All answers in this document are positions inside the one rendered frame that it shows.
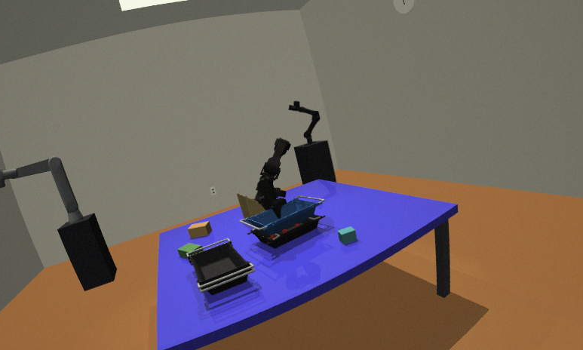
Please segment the green block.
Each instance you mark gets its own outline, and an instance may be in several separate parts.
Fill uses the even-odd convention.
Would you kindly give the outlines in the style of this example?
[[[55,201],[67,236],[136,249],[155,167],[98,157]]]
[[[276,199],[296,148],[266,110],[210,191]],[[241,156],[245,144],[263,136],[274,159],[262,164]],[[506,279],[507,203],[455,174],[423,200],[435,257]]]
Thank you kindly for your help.
[[[202,245],[188,243],[188,244],[182,246],[181,248],[178,248],[177,250],[178,250],[178,253],[181,257],[188,258],[186,254],[193,251],[193,250],[197,250],[198,248],[202,248]],[[204,250],[202,249],[202,250],[199,250],[197,252],[195,251],[194,253],[189,254],[189,256],[194,255],[196,253],[200,253],[201,251],[204,251]]]

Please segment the teal block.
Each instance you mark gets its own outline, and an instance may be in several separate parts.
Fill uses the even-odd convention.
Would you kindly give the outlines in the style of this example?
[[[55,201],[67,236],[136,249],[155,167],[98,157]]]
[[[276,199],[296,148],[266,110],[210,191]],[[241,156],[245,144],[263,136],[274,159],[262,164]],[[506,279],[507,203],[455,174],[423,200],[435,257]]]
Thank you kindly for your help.
[[[357,240],[356,231],[351,226],[344,228],[344,229],[340,229],[337,232],[338,232],[339,240],[342,242],[343,245],[347,244],[351,241]]]

